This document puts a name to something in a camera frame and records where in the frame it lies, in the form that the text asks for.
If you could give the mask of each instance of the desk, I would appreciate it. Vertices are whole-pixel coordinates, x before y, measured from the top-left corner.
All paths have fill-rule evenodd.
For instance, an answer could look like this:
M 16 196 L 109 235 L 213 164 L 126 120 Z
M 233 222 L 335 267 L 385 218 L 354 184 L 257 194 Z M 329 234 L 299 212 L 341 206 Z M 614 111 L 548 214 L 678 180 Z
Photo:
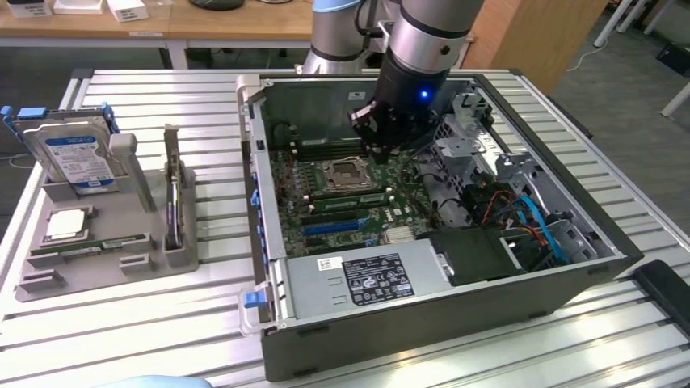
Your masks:
M 0 3 L 0 46 L 106 47 L 167 49 L 170 6 L 150 6 L 150 19 L 118 23 L 103 15 L 54 15 L 15 19 L 7 2 Z
M 548 317 L 294 381 L 265 380 L 259 338 L 239 334 L 238 293 L 254 286 L 254 268 L 235 99 L 238 74 L 262 71 L 106 70 L 91 82 L 72 80 L 80 86 L 68 90 L 60 107 L 109 101 L 122 132 L 141 141 L 145 170 L 163 167 L 163 124 L 182 126 L 183 160 L 198 174 L 201 266 L 167 278 L 19 303 L 14 288 L 31 238 L 23 230 L 35 227 L 46 196 L 35 168 L 0 246 L 0 274 L 8 274 L 0 288 L 0 365 L 11 365 L 0 368 L 0 384 L 79 388 L 169 374 L 207 377 L 219 388 L 681 386 L 690 376 L 688 337 L 630 270 Z M 642 262 L 666 261 L 689 280 L 688 236 L 528 78 L 505 70 L 484 74 L 645 252 Z M 494 118 L 498 136 L 521 151 L 521 140 L 498 114 Z
M 150 19 L 118 23 L 103 15 L 54 15 L 15 19 L 0 3 L 0 46 L 159 48 L 171 53 L 174 69 L 187 69 L 187 48 L 309 49 L 311 4 L 294 0 L 266 4 L 247 0 L 233 11 L 207 11 L 187 0 L 157 5 L 145 0 Z

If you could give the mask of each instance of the blue hard drive label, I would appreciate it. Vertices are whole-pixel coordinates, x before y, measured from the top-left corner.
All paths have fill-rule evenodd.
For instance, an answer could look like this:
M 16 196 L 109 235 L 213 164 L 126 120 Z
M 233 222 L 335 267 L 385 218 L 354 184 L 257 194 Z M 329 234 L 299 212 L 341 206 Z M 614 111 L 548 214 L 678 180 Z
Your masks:
M 70 144 L 87 144 L 95 142 L 97 137 L 94 136 L 60 137 L 58 139 L 46 140 L 46 144 L 48 144 L 50 146 L 67 146 Z
M 99 189 L 115 182 L 97 137 L 58 137 L 47 139 L 46 145 L 67 181 L 75 186 Z
M 394 253 L 343 262 L 345 277 L 358 306 L 414 295 L 410 276 Z

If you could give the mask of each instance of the cable on floor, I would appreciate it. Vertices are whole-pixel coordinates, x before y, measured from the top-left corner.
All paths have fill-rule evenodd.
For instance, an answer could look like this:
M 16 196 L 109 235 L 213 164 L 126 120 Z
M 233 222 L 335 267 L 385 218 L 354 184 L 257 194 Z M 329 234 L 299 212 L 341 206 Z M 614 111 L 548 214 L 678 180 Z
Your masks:
M 608 45 L 608 44 L 609 44 L 609 38 L 606 38 L 606 39 L 604 40 L 604 46 L 602 46 L 602 47 L 600 47 L 597 50 L 590 51 L 589 53 L 582 54 L 582 57 L 581 57 L 581 59 L 578 60 L 578 64 L 577 64 L 577 66 L 576 66 L 574 68 L 572 68 L 572 69 L 568 69 L 568 70 L 566 70 L 566 72 L 578 70 L 578 69 L 581 68 L 582 60 L 585 59 L 585 57 L 586 57 L 588 55 L 593 55 L 594 53 L 598 53 L 600 51 L 602 51 L 602 50 L 606 48 L 606 45 Z

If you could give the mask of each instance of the power supply label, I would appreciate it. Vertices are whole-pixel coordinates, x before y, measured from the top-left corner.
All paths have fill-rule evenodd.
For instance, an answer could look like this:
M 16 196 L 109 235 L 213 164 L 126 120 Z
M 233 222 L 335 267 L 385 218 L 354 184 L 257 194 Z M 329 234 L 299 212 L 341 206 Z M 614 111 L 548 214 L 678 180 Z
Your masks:
M 345 261 L 343 271 L 353 301 L 358 306 L 414 295 L 410 277 L 397 253 Z

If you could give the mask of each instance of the wooden table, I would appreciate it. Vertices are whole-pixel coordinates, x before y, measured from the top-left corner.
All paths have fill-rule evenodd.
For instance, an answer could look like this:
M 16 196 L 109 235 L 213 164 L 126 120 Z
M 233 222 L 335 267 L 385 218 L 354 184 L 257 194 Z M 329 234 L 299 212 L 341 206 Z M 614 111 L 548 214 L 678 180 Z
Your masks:
M 246 0 L 233 11 L 207 11 L 187 0 L 143 0 L 150 19 L 118 23 L 103 15 L 15 19 L 0 2 L 0 47 L 139 47 L 167 49 L 173 68 L 187 69 L 189 48 L 309 49 L 311 3 Z

